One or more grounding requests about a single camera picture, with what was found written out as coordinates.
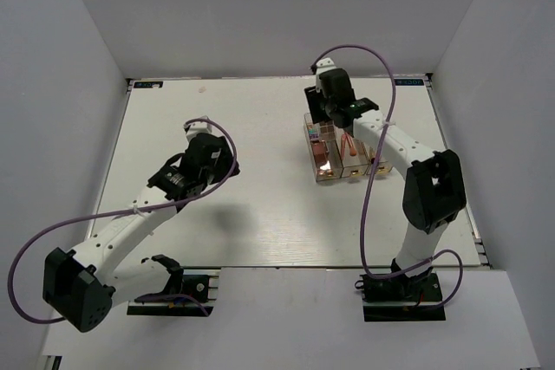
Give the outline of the colourful square eyeshadow palette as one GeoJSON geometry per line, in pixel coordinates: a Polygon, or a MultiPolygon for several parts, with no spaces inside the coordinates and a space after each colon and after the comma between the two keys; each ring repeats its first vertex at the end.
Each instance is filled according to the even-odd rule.
{"type": "Polygon", "coordinates": [[[307,126],[307,134],[308,134],[309,140],[311,141],[319,141],[320,139],[319,130],[314,125],[307,126]]]}

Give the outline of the orange makeup brush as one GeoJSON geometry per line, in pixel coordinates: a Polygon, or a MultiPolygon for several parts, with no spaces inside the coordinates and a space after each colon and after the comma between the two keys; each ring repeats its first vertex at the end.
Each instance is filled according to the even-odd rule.
{"type": "Polygon", "coordinates": [[[340,139],[340,159],[341,159],[341,161],[343,161],[343,159],[344,159],[346,142],[347,142],[346,134],[343,133],[342,136],[341,136],[341,139],[340,139]]]}

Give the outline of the pink blush palette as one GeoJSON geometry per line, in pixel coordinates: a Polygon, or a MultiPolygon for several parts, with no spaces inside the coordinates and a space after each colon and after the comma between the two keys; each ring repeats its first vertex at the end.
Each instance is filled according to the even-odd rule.
{"type": "Polygon", "coordinates": [[[316,167],[317,176],[333,176],[333,170],[329,160],[329,151],[325,142],[318,141],[311,143],[311,151],[316,167]]]}

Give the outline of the pink makeup brush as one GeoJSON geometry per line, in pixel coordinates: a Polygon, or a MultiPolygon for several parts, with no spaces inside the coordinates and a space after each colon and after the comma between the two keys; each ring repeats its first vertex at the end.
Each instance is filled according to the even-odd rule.
{"type": "Polygon", "coordinates": [[[345,134],[345,140],[346,140],[346,143],[349,147],[349,156],[350,157],[355,157],[357,155],[357,150],[356,150],[356,147],[354,145],[352,137],[348,133],[345,134]]]}

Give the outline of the silver eyeshadow palette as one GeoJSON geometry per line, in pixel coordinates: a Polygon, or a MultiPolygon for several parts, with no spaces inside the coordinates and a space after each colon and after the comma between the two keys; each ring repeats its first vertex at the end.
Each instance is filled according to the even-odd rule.
{"type": "Polygon", "coordinates": [[[331,141],[336,139],[335,127],[332,122],[321,122],[318,124],[319,139],[331,141]]]}

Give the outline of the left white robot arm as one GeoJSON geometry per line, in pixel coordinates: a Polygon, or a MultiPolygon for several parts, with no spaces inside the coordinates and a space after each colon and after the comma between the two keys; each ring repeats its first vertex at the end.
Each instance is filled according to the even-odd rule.
{"type": "Polygon", "coordinates": [[[239,173],[231,139],[197,133],[182,153],[173,155],[135,198],[128,214],[112,215],[94,236],[68,251],[52,250],[45,259],[42,298],[74,328],[86,333],[120,303],[160,295],[172,300],[183,289],[180,265],[149,256],[130,268],[121,262],[146,237],[239,173]]]}

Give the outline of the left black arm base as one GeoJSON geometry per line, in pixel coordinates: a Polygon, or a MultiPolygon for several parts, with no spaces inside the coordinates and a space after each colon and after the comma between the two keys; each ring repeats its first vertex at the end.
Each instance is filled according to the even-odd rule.
{"type": "Polygon", "coordinates": [[[219,288],[218,269],[184,269],[170,277],[163,289],[150,292],[150,301],[127,304],[127,315],[207,317],[212,313],[219,288]]]}

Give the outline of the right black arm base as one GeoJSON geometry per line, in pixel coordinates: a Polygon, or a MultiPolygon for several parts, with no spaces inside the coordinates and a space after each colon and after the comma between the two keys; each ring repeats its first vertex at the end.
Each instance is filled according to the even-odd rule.
{"type": "Polygon", "coordinates": [[[374,280],[361,275],[355,289],[362,296],[365,322],[429,322],[445,321],[443,294],[435,273],[417,282],[400,278],[374,280]]]}

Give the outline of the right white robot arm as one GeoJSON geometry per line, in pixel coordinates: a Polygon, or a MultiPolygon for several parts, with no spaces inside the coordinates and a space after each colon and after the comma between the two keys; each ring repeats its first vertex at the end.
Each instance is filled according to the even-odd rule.
{"type": "Polygon", "coordinates": [[[331,122],[384,159],[404,180],[402,210],[408,228],[391,265],[391,287],[404,300],[423,288],[438,242],[467,205],[460,159],[400,129],[368,98],[357,99],[348,73],[325,58],[312,67],[316,85],[304,90],[315,123],[331,122]]]}

